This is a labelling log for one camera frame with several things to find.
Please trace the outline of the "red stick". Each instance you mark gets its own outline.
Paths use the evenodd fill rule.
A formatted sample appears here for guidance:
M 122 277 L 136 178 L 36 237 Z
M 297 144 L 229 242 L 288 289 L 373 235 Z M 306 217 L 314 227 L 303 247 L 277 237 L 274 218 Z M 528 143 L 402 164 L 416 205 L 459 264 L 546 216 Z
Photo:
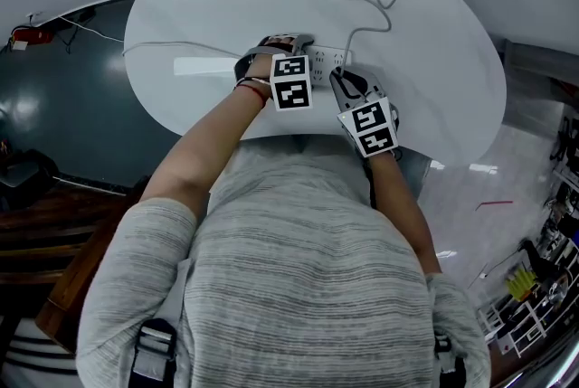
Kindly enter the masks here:
M 512 200 L 494 200 L 494 201 L 486 201 L 486 202 L 481 202 L 479 203 L 479 205 L 475 208 L 475 212 L 478 211 L 480 208 L 482 207 L 488 207 L 488 206 L 497 206 L 497 205 L 508 205 L 508 204 L 513 204 L 514 202 Z

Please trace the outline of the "red fire extinguisher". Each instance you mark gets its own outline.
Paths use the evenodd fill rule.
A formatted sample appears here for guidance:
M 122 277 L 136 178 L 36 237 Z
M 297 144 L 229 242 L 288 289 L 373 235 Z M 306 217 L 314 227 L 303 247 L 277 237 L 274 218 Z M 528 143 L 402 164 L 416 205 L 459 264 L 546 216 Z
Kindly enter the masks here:
M 25 51 L 30 46 L 48 44 L 53 34 L 38 28 L 15 28 L 11 34 L 9 47 L 13 51 Z

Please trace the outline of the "person in white shirt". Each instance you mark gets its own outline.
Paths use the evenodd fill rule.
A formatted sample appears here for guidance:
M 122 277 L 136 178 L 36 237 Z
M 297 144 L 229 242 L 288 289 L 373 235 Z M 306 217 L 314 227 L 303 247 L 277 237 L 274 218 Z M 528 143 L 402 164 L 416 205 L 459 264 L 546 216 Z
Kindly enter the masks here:
M 489 388 L 468 298 L 423 273 L 339 138 L 244 143 L 203 220 L 169 199 L 131 207 L 84 302 L 85 388 L 128 388 L 182 260 L 176 388 Z

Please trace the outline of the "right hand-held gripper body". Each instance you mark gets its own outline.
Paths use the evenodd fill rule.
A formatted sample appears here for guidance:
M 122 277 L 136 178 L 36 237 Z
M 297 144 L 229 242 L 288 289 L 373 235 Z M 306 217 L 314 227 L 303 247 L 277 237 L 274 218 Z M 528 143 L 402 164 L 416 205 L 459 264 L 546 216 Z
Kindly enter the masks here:
M 337 120 L 363 158 L 399 147 L 397 108 L 387 97 L 364 102 L 337 114 Z

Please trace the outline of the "person's left forearm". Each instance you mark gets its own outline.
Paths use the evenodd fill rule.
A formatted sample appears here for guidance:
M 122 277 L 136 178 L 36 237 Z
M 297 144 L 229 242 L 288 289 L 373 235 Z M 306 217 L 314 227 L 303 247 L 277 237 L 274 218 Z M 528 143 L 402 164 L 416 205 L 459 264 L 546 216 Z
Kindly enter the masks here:
M 196 217 L 206 209 L 210 189 L 225 169 L 243 134 L 271 98 L 268 87 L 236 87 L 171 148 L 148 181 L 141 199 L 166 198 Z

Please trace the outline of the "white storage shelf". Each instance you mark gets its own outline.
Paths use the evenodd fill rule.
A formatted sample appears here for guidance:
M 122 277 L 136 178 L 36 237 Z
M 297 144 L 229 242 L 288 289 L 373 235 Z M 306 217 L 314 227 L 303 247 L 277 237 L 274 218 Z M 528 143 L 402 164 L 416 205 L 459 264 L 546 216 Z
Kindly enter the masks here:
M 537 240 L 522 240 L 500 275 L 502 294 L 480 306 L 477 319 L 485 341 L 504 355 L 521 356 L 562 325 L 579 305 L 579 195 L 564 204 L 552 199 L 551 215 Z M 519 267 L 536 274 L 536 285 L 522 302 L 508 293 L 506 276 Z

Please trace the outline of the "black chair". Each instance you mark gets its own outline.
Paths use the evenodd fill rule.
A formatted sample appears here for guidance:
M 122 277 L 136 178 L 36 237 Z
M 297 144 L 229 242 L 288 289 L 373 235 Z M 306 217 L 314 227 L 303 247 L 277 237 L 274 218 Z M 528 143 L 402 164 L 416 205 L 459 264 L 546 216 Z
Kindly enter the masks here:
M 33 205 L 54 186 L 57 174 L 58 166 L 34 149 L 0 157 L 0 213 Z

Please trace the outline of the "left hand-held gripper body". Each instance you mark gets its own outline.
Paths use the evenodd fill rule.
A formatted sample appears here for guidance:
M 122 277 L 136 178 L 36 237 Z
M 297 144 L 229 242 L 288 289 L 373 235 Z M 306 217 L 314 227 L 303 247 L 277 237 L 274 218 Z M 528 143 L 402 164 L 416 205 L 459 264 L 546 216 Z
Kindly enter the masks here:
M 292 53 L 277 53 L 263 44 L 270 37 L 295 37 L 297 34 L 274 34 L 264 37 L 256 47 L 248 50 L 235 64 L 235 87 L 249 86 L 250 82 L 260 83 L 268 87 L 277 111 L 290 111 L 312 108 L 312 86 L 309 76 L 308 56 L 295 54 L 295 44 Z M 271 72 L 267 80 L 245 78 L 252 58 L 257 53 L 272 53 Z

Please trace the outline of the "white power strip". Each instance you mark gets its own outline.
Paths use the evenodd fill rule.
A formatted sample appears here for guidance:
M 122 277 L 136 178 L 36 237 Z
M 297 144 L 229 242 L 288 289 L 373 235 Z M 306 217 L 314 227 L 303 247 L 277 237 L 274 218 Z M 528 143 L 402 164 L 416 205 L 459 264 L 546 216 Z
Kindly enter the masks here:
M 353 54 L 349 53 L 344 60 L 344 50 L 319 45 L 309 45 L 303 50 L 308 56 L 309 76 L 312 89 L 327 89 L 331 87 L 331 72 L 343 65 L 352 62 Z

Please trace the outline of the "person's left hand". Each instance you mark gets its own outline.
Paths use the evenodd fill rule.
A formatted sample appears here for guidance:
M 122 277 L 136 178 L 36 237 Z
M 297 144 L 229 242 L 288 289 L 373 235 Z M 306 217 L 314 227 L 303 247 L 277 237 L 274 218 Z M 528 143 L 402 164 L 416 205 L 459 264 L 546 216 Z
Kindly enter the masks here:
M 263 47 L 272 48 L 277 53 L 292 53 L 295 44 L 295 39 L 293 37 L 270 37 Z M 259 78 L 267 80 L 270 77 L 271 72 L 271 61 L 272 53 L 257 53 L 252 58 L 248 70 L 246 71 L 245 78 Z

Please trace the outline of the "yellow bristled item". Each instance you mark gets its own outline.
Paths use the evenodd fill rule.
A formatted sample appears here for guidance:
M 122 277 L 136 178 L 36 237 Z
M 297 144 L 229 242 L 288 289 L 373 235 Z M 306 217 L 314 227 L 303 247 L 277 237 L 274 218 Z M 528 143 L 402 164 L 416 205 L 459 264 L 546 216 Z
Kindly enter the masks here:
M 519 267 L 505 278 L 508 293 L 517 302 L 524 301 L 536 285 L 536 274 L 532 270 Z

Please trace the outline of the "person's right forearm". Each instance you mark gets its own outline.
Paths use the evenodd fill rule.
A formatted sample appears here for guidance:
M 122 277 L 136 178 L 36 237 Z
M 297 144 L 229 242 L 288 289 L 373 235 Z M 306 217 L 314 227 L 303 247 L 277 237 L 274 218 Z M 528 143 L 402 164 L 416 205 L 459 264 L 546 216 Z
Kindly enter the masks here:
M 424 274 L 441 273 L 432 235 L 394 156 L 384 152 L 368 159 L 376 209 L 402 234 L 412 247 Z

